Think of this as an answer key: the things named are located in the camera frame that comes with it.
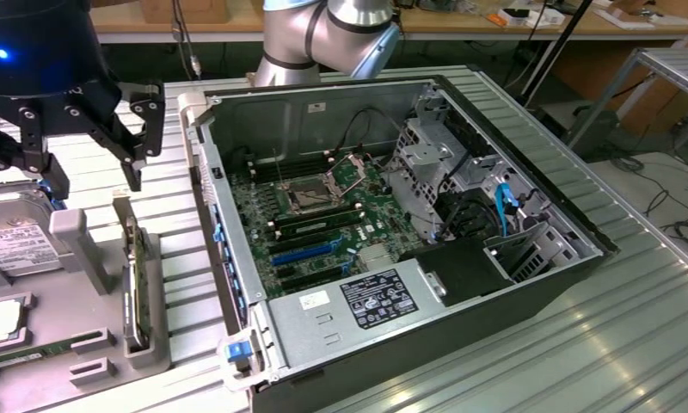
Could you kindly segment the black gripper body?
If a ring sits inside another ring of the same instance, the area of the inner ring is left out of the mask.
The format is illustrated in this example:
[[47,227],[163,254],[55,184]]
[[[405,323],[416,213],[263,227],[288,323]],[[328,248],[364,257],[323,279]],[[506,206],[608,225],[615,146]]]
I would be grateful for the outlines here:
[[20,99],[80,98],[111,113],[121,92],[89,15],[88,1],[0,1],[0,113]]

